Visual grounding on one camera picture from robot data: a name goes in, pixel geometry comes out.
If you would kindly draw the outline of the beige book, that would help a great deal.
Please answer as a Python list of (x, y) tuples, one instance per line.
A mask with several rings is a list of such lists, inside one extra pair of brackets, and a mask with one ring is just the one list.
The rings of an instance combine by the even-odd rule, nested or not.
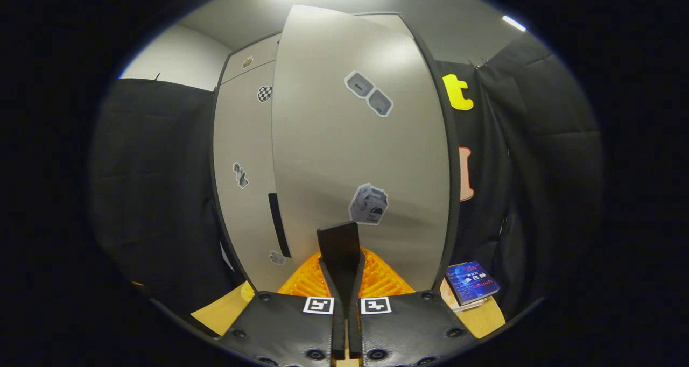
[(468, 309), (477, 308), (487, 302), (487, 298), (483, 298), (460, 306), (457, 298), (455, 297), (455, 294), (453, 293), (453, 289), (450, 287), (446, 279), (443, 279), (443, 281), (441, 282), (439, 291), (443, 301), (445, 301), (448, 307), (455, 313), (463, 312)]

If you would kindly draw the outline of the black backdrop cloth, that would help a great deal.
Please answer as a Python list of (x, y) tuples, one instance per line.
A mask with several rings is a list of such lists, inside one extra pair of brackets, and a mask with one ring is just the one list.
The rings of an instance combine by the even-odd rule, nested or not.
[(512, 195), (512, 169), (500, 125), (485, 105), (484, 88), (474, 66), (437, 61), (443, 77), (467, 86), (446, 85), (471, 100), (468, 110), (454, 110), (460, 159), (460, 214), (452, 263), (479, 262), (502, 287), (509, 285), (501, 250), (503, 225)]
[(229, 293), (210, 173), (214, 95), (118, 79), (102, 103), (89, 159), (97, 242), (131, 281), (178, 315)]
[(600, 227), (603, 147), (589, 99), (568, 66), (523, 33), (478, 71), (507, 154), (509, 203), (494, 266), (512, 320), (547, 296)]

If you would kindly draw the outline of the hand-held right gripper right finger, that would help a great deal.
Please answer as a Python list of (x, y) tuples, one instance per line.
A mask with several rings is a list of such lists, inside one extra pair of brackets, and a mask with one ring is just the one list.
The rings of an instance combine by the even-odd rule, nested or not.
[(414, 291), (369, 249), (361, 251), (349, 312), (349, 353), (360, 367), (425, 367), (479, 343), (439, 291)]

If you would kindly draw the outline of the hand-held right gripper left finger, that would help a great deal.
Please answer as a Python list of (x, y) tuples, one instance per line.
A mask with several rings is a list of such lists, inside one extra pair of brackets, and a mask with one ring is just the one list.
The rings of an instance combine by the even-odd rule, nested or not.
[(345, 355), (345, 319), (321, 254), (277, 293), (256, 292), (219, 343), (266, 367), (336, 367)]

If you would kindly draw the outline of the blue book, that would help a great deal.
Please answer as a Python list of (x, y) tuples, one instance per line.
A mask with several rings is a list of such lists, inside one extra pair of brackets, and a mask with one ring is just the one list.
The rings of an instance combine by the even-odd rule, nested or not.
[(460, 306), (487, 298), (501, 290), (490, 272), (478, 261), (451, 265), (446, 269), (445, 277)]

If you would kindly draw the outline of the double-door shoe cabinet body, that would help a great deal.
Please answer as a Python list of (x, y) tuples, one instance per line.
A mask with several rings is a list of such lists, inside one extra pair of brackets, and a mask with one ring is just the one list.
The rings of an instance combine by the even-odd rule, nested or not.
[[(445, 127), (446, 127), (446, 137), (447, 137), (447, 142), (448, 142), (448, 148), (449, 148), (449, 158), (450, 158), (450, 166), (451, 166), (451, 204), (450, 204), (450, 216), (448, 220), (448, 228), (447, 228), (447, 236), (446, 236), (446, 247), (445, 247), (445, 252), (443, 254), (443, 263), (441, 264), (441, 275), (438, 276), (437, 282), (435, 286), (432, 288), (438, 288), (441, 284), (441, 279), (443, 278), (445, 274), (445, 269), (446, 266), (449, 264), (449, 260), (451, 257), (451, 253), (453, 251), (453, 247), (455, 244), (455, 240), (457, 237), (458, 233), (458, 219), (459, 219), (459, 207), (460, 207), (460, 163), (459, 163), (459, 157), (458, 157), (458, 144), (457, 144), (457, 132), (456, 132), (456, 127), (455, 127), (455, 119), (454, 119), (454, 110), (450, 105), (450, 102), (448, 100), (448, 97), (445, 92), (445, 85), (443, 83), (443, 80), (441, 78), (441, 73), (437, 68), (437, 65), (435, 64), (435, 61), (433, 60), (433, 56), (430, 54), (430, 51), (428, 50), (426, 44), (424, 43), (423, 39), (421, 38), (420, 33), (416, 29), (413, 28), (413, 26), (407, 21), (406, 17), (403, 16), (404, 21), (408, 24), (409, 28), (411, 29), (411, 32), (414, 34), (414, 39), (416, 43), (418, 44), (421, 53), (423, 54), (424, 59), (428, 63), (429, 70), (431, 71), (433, 80), (435, 82), (436, 88), (438, 90), (438, 97), (440, 100), (441, 104), (441, 109), (443, 112), (443, 116), (445, 119)], [(217, 80), (217, 85), (216, 85), (216, 90), (214, 92), (214, 117), (215, 117), (215, 112), (216, 112), (216, 105), (217, 105), (217, 97), (219, 96), (219, 89), (221, 87), (220, 84), (220, 78), (221, 78), (221, 73), (219, 76), (219, 79)], [(213, 189), (214, 189), (214, 195), (215, 195), (215, 200), (217, 202), (217, 192), (216, 192), (216, 181), (215, 181), (215, 173), (214, 173), (214, 168), (213, 168), (213, 129), (214, 129), (214, 118), (213, 118), (213, 127), (212, 127), (212, 139), (211, 139), (211, 149), (210, 149), (210, 157), (211, 157), (211, 167), (212, 167), (212, 180), (213, 180)], [(358, 236), (359, 236), (359, 220), (364, 218), (367, 221), (372, 221), (374, 218), (372, 217), (374, 214), (379, 212), (379, 207), (387, 202), (387, 195), (385, 192), (383, 192), (379, 188), (372, 187), (371, 185), (362, 185), (358, 188), (357, 193), (355, 193), (355, 197), (352, 200), (351, 206), (349, 208), (349, 214), (351, 217), (351, 220), (349, 222), (354, 222), (357, 227), (358, 227)], [(277, 206), (279, 210), (279, 220), (280, 220), (280, 225), (276, 227), (276, 230), (278, 231), (279, 235), (283, 238), (286, 239), (285, 236), (285, 230), (283, 227), (283, 221), (281, 217), (281, 212), (279, 208), (279, 202), (277, 198)], [(217, 212), (219, 213), (219, 217), (221, 219), (222, 223), (222, 230), (224, 232), (224, 241), (227, 244), (227, 232), (226, 228), (224, 227), (224, 222), (222, 220), (222, 215), (221, 211), (219, 209), (219, 205), (217, 205)], [(228, 246), (228, 251), (229, 251), (229, 257), (233, 258), (233, 255), (231, 253), (231, 247), (227, 244)]]

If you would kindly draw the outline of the beige shoe cabinet door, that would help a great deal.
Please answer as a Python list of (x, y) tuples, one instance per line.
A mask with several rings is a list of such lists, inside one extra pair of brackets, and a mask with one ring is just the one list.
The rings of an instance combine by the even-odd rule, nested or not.
[(415, 39), (365, 17), (295, 5), (272, 97), (274, 177), (286, 242), (300, 265), (317, 230), (351, 220), (362, 185), (387, 202), (359, 220), (360, 244), (416, 291), (441, 275), (451, 204), (445, 119)]
[(280, 225), (272, 144), (274, 61), (225, 82), (213, 129), (217, 205), (227, 244), (257, 291), (277, 292), (295, 271)]

